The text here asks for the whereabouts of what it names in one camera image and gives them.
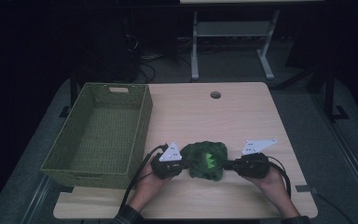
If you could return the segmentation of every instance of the cable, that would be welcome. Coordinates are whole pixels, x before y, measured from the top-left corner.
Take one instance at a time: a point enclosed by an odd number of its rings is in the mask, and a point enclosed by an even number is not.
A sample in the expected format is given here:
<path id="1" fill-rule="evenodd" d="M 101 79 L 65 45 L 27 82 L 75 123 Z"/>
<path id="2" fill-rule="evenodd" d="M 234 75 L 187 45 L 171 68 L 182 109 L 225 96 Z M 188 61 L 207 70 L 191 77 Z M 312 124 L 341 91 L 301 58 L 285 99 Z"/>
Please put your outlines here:
<path id="1" fill-rule="evenodd" d="M 286 191 L 287 194 L 289 195 L 289 198 L 292 198 L 292 186 L 290 184 L 290 178 L 287 175 L 287 173 L 283 170 L 283 168 L 281 168 L 280 166 L 278 166 L 277 164 L 273 163 L 273 162 L 269 162 L 269 165 L 274 167 L 275 169 L 277 169 L 281 175 L 283 176 L 284 182 L 286 184 Z"/>
<path id="2" fill-rule="evenodd" d="M 325 203 L 328 203 L 330 206 L 332 206 L 334 209 L 336 209 L 342 216 L 344 216 L 347 219 L 347 221 L 349 223 L 354 224 L 354 222 L 341 209 L 339 209 L 335 204 L 328 201 L 324 196 L 322 196 L 319 193 L 316 193 L 315 195 L 318 196 L 320 199 L 322 199 Z"/>
<path id="3" fill-rule="evenodd" d="M 156 69 L 154 69 L 154 67 L 152 67 L 149 64 L 145 64 L 145 63 L 140 63 L 139 65 L 143 65 L 146 66 L 148 68 L 150 68 L 153 71 L 153 76 L 152 77 L 148 77 L 147 74 L 145 73 L 145 71 L 139 67 L 139 72 L 142 74 L 142 76 L 145 79 L 145 84 L 150 83 L 150 82 L 154 82 L 154 78 L 156 77 Z"/>
<path id="4" fill-rule="evenodd" d="M 186 61 L 186 59 L 182 58 L 182 57 L 178 57 L 178 59 L 182 60 L 183 62 L 185 62 L 190 68 L 191 68 L 191 64 Z"/>
<path id="5" fill-rule="evenodd" d="M 286 170 L 284 169 L 284 166 L 283 166 L 283 164 L 282 164 L 280 161 L 278 161 L 277 159 L 275 159 L 275 158 L 273 158 L 273 157 L 270 157 L 270 156 L 267 156 L 267 158 L 270 158 L 270 159 L 273 159 L 273 160 L 277 161 L 277 162 L 281 165 L 281 167 L 282 167 L 282 169 L 284 170 L 284 172 L 286 173 Z"/>
<path id="6" fill-rule="evenodd" d="M 152 54 L 152 55 L 144 55 L 144 56 L 141 56 L 141 59 L 142 60 L 156 60 L 156 59 L 159 59 L 159 58 L 162 58 L 162 54 Z"/>
<path id="7" fill-rule="evenodd" d="M 144 175 L 144 176 L 142 176 L 142 177 L 139 177 L 136 181 L 140 181 L 140 180 L 142 180 L 143 178 L 152 175 L 153 173 L 154 173 L 154 172 L 152 172 L 152 173 L 150 173 L 150 174 L 148 174 L 148 175 Z"/>
<path id="8" fill-rule="evenodd" d="M 153 148 L 153 150 L 151 150 L 149 153 L 147 153 L 147 155 L 145 156 L 145 158 L 142 161 L 141 165 L 138 167 L 138 170 L 136 170 L 136 173 L 133 176 L 129 186 L 126 189 L 126 192 L 124 194 L 123 200 L 121 201 L 120 210 L 124 207 L 124 204 L 126 204 L 127 199 L 128 199 L 128 197 L 130 195 L 131 189 L 135 186 L 136 182 L 138 181 L 139 174 L 145 168 L 146 164 L 149 162 L 149 160 L 152 157 L 153 153 L 155 153 L 155 151 L 157 151 L 159 148 L 161 148 L 162 150 L 165 150 L 165 149 L 168 148 L 168 145 L 165 144 L 165 145 L 162 145 L 162 146 L 155 147 L 155 148 Z"/>
<path id="9" fill-rule="evenodd" d="M 138 38 L 136 38 L 136 36 L 135 36 L 135 35 L 126 35 L 126 37 L 130 37 L 130 38 L 132 38 L 132 39 L 134 39 L 134 40 L 135 40 L 135 46 L 134 46 L 132 49 L 136 49 L 136 48 L 138 48 L 139 41 L 138 41 Z"/>
<path id="10" fill-rule="evenodd" d="M 178 43 L 178 53 L 188 53 L 189 50 L 192 48 L 193 39 L 191 37 L 184 37 L 178 39 L 178 42 L 179 40 L 185 40 L 185 43 L 184 44 Z"/>
<path id="11" fill-rule="evenodd" d="M 202 45 L 202 43 L 200 43 L 200 54 L 216 54 L 219 52 L 222 52 L 224 50 L 228 49 L 228 43 L 225 43 L 221 40 L 216 40 L 216 39 L 210 39 L 207 40 L 207 43 L 205 46 Z"/>
<path id="12" fill-rule="evenodd" d="M 105 63 L 104 61 L 102 61 L 100 58 L 98 58 L 97 56 L 95 56 L 93 53 L 91 53 L 89 50 L 87 50 L 86 48 L 84 48 L 82 45 L 80 45 L 79 43 L 77 43 L 71 36 L 69 36 L 69 39 L 75 44 L 77 45 L 80 49 L 82 49 L 84 52 L 86 52 L 91 58 L 93 58 L 96 62 L 100 63 L 101 65 L 103 65 L 104 67 L 106 67 L 109 71 L 115 73 L 116 71 L 109 66 L 107 63 Z"/>

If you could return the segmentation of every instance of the person's arm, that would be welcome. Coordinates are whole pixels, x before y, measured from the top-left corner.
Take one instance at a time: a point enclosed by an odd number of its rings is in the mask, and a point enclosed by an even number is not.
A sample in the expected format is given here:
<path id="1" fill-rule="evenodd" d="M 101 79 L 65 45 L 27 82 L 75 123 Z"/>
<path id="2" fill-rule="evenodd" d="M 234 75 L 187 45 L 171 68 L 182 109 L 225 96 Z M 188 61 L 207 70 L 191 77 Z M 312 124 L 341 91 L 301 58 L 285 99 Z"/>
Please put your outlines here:
<path id="1" fill-rule="evenodd" d="M 295 205 L 287 194 L 282 175 L 277 169 L 270 167 L 267 176 L 262 179 L 246 176 L 243 176 L 243 178 L 258 186 L 264 196 L 275 205 L 283 218 L 283 224 L 310 223 L 307 217 L 302 217 L 297 211 Z"/>
<path id="2" fill-rule="evenodd" d="M 113 224 L 140 224 L 144 221 L 142 210 L 159 193 L 161 188 L 172 178 L 159 179 L 153 174 L 152 167 L 148 163 L 139 174 L 135 194 L 130 201 L 118 211 L 113 219 Z"/>

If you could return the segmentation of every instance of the basket handle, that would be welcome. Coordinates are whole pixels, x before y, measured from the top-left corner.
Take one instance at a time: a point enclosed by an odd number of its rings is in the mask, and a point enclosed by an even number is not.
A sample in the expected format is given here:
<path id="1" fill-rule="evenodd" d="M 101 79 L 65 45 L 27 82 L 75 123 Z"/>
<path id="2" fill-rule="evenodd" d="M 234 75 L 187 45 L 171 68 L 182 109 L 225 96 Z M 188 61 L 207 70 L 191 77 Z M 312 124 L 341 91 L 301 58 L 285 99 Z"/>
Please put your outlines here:
<path id="1" fill-rule="evenodd" d="M 127 87 L 109 87 L 110 92 L 123 92 L 129 93 L 129 89 Z"/>
<path id="2" fill-rule="evenodd" d="M 102 175 L 75 175 L 76 179 L 103 180 Z"/>

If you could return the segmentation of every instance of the hand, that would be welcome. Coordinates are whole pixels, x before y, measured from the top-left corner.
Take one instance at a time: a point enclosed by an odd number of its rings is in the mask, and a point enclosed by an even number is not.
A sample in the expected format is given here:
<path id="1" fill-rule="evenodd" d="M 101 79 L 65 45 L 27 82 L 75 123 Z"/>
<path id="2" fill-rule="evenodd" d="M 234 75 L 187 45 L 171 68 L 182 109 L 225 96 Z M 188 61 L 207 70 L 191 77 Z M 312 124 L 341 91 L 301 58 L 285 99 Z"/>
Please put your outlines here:
<path id="1" fill-rule="evenodd" d="M 144 207 L 159 193 L 161 188 L 172 179 L 172 177 L 163 180 L 158 178 L 153 174 L 150 162 L 139 174 L 139 177 L 141 179 L 136 184 L 136 192 L 131 198 L 129 206 L 136 211 L 141 212 L 142 209 L 144 209 Z"/>
<path id="2" fill-rule="evenodd" d="M 287 194 L 282 175 L 277 169 L 270 167 L 267 176 L 262 179 L 246 176 L 243 176 L 243 178 L 251 181 L 260 188 L 264 196 L 277 207 L 282 217 L 289 218 L 300 216 Z"/>

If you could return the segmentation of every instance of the dark background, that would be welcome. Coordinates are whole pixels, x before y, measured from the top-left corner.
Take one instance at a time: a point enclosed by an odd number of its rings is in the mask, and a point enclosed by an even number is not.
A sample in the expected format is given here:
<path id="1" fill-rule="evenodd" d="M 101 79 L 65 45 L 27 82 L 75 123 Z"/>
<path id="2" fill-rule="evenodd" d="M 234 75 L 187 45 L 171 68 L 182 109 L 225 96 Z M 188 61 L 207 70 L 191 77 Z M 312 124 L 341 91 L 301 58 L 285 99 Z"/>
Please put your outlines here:
<path id="1" fill-rule="evenodd" d="M 326 2 L 331 4 L 305 10 L 300 21 L 295 20 L 298 12 L 284 10 L 274 37 L 296 39 L 288 65 L 306 69 L 327 64 L 358 104 L 358 1 Z M 188 35 L 192 22 L 188 12 L 180 19 L 172 13 L 138 12 L 122 26 L 125 14 L 70 9 L 82 3 L 0 1 L 0 191 L 66 79 L 77 74 L 86 80 L 131 81 L 137 55 L 126 51 L 125 28 L 174 59 L 175 38 Z M 93 4 L 100 7 L 106 1 Z M 109 45 L 107 37 L 116 42 Z"/>

